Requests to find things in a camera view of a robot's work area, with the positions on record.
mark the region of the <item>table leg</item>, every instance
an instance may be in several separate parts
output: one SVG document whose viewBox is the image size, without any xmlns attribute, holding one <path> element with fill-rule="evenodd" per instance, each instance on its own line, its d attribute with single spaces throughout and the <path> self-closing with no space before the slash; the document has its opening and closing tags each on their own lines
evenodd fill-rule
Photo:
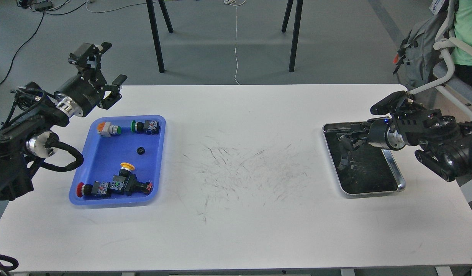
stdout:
<svg viewBox="0 0 472 276">
<path fill-rule="evenodd" d="M 290 49 L 289 72 L 294 72 L 294 65 L 296 62 L 297 40 L 299 39 L 299 28 L 301 27 L 302 2 L 303 0 L 297 0 L 294 33 L 292 34 L 292 47 Z"/>
<path fill-rule="evenodd" d="M 159 0 L 158 2 L 159 2 L 159 7 L 161 7 L 161 12 L 163 13 L 166 26 L 168 27 L 168 31 L 172 33 L 173 27 L 171 26 L 170 16 L 168 15 L 168 11 L 166 10 L 166 5 L 164 4 L 164 0 Z"/>
<path fill-rule="evenodd" d="M 287 30 L 287 23 L 289 23 L 290 11 L 292 10 L 292 4 L 294 0 L 287 1 L 287 8 L 285 9 L 284 22 L 282 23 L 282 33 Z"/>
<path fill-rule="evenodd" d="M 436 266 L 435 270 L 439 276 L 452 276 L 452 271 L 448 266 Z"/>
<path fill-rule="evenodd" d="M 353 269 L 340 269 L 341 276 L 355 276 Z"/>
<path fill-rule="evenodd" d="M 149 22 L 151 23 L 152 39 L 154 40 L 154 49 L 156 51 L 157 66 L 159 73 L 164 73 L 163 55 L 161 54 L 161 44 L 159 43 L 159 35 L 157 33 L 156 17 L 154 15 L 154 5 L 152 0 L 146 0 L 147 12 L 149 14 Z"/>
</svg>

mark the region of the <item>black table leg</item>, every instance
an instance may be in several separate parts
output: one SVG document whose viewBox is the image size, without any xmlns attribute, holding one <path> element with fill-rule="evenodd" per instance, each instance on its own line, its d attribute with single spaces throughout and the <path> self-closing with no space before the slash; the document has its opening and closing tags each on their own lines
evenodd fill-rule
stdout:
<svg viewBox="0 0 472 276">
<path fill-rule="evenodd" d="M 166 10 L 166 5 L 164 4 L 164 0 L 159 0 L 158 2 L 159 2 L 159 7 L 161 7 L 161 12 L 163 13 L 166 26 L 168 27 L 168 31 L 172 33 L 173 27 L 171 26 L 170 16 L 168 15 L 168 11 Z"/>
<path fill-rule="evenodd" d="M 282 23 L 282 33 L 285 33 L 287 30 L 287 23 L 289 23 L 290 11 L 292 10 L 292 4 L 294 0 L 287 1 L 287 8 L 285 9 L 284 22 Z"/>
<path fill-rule="evenodd" d="M 290 49 L 289 72 L 294 72 L 294 65 L 296 62 L 297 40 L 299 38 L 299 28 L 301 27 L 302 2 L 303 0 L 297 0 L 294 33 L 292 35 L 292 47 Z"/>
<path fill-rule="evenodd" d="M 154 7 L 152 0 L 146 0 L 147 12 L 149 14 L 149 22 L 151 23 L 152 39 L 154 40 L 154 49 L 156 50 L 157 66 L 159 73 L 164 73 L 163 55 L 161 54 L 161 44 L 159 43 L 159 35 L 157 33 L 156 17 L 154 15 Z"/>
</svg>

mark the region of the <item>black nut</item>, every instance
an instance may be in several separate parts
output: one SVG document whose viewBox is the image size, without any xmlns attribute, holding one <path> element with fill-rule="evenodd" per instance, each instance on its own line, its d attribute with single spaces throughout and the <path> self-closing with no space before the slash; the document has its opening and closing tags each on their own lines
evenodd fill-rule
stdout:
<svg viewBox="0 0 472 276">
<path fill-rule="evenodd" d="M 138 147 L 137 151 L 138 151 L 138 155 L 142 155 L 146 152 L 146 150 L 143 147 Z"/>
</svg>

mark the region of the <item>white table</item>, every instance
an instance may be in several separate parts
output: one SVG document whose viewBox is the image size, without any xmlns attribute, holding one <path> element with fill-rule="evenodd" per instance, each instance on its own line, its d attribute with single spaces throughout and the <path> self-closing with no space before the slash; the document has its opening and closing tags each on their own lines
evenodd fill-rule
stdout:
<svg viewBox="0 0 472 276">
<path fill-rule="evenodd" d="M 406 190 L 350 199 L 321 128 L 366 120 L 384 85 L 125 86 L 110 110 L 55 127 L 82 149 L 99 117 L 166 119 L 159 192 L 145 206 L 77 207 L 74 172 L 44 169 L 8 205 L 0 253 L 17 271 L 180 271 L 472 264 L 472 212 L 407 147 Z M 56 154 L 49 163 L 70 162 Z"/>
</svg>

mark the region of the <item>green shirt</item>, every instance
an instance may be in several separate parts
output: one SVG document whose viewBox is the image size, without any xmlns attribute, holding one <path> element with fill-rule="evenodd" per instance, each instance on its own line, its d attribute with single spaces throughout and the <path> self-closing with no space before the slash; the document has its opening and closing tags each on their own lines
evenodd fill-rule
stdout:
<svg viewBox="0 0 472 276">
<path fill-rule="evenodd" d="M 456 37 L 472 47 L 472 0 L 459 0 L 459 9 L 454 21 Z M 455 47 L 452 52 L 455 64 L 472 65 L 472 56 Z"/>
</svg>

